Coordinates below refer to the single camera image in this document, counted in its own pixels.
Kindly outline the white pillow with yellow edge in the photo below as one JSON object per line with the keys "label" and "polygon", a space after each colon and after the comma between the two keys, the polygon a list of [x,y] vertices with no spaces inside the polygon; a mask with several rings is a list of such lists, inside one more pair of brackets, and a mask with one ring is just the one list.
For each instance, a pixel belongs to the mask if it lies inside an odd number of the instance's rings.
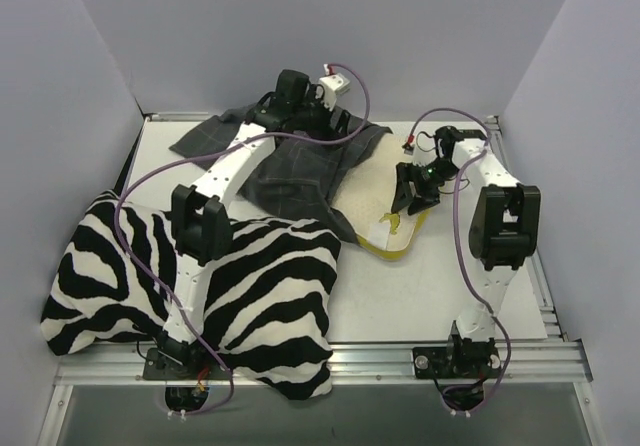
{"label": "white pillow with yellow edge", "polygon": [[396,165],[405,160],[401,138],[383,134],[369,158],[346,173],[331,202],[355,232],[356,244],[382,260],[402,260],[429,215],[391,211]]}

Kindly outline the dark grey checked pillowcase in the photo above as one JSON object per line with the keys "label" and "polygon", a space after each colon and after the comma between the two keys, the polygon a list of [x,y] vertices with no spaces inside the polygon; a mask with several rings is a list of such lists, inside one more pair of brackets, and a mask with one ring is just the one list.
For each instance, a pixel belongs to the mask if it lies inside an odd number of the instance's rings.
{"label": "dark grey checked pillowcase", "polygon": [[[213,115],[189,130],[169,150],[182,158],[226,149],[245,119],[247,106]],[[344,213],[332,206],[347,173],[369,159],[391,129],[369,123],[354,139],[324,147],[283,139],[243,184],[240,195],[270,216],[287,220],[315,219],[340,240],[355,243],[356,233]]]}

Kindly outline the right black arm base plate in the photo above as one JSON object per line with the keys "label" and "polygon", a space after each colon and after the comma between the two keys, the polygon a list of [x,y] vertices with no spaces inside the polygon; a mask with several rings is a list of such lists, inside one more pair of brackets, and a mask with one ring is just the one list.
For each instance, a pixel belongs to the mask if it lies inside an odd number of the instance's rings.
{"label": "right black arm base plate", "polygon": [[419,379],[494,379],[502,372],[497,348],[488,343],[415,347],[412,357]]}

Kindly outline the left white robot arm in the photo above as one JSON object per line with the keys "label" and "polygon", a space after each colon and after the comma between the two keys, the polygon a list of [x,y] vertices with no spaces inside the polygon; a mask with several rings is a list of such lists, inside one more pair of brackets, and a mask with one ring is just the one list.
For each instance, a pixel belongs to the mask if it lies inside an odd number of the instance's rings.
{"label": "left white robot arm", "polygon": [[196,347],[204,330],[204,308],[215,261],[230,249],[231,221],[227,209],[259,164],[286,133],[301,131],[319,140],[335,141],[347,134],[349,115],[338,125],[331,117],[350,81],[330,66],[317,82],[294,70],[283,70],[274,91],[246,114],[223,154],[191,185],[178,185],[171,195],[171,235],[177,252],[174,294],[168,319],[157,340],[158,352],[180,377],[196,374],[202,352]]}

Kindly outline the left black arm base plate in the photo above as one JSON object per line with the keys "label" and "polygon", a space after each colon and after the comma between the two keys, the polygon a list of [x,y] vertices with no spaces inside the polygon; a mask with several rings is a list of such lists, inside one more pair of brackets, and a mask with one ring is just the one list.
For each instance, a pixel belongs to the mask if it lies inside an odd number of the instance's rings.
{"label": "left black arm base plate", "polygon": [[228,378],[228,374],[214,358],[206,356],[204,350],[196,350],[195,357],[181,365],[157,348],[150,348],[146,353],[142,378],[148,381],[223,380]]}

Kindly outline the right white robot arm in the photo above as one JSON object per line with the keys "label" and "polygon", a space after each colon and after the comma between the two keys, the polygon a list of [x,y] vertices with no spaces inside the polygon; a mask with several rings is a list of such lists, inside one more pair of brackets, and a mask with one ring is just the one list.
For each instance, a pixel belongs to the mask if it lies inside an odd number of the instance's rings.
{"label": "right white robot arm", "polygon": [[451,321],[446,368],[465,375],[477,364],[501,365],[496,338],[508,287],[537,247],[541,191],[513,176],[480,129],[442,126],[419,145],[412,129],[404,144],[411,159],[396,167],[392,212],[416,216],[451,201],[451,246],[465,299]]}

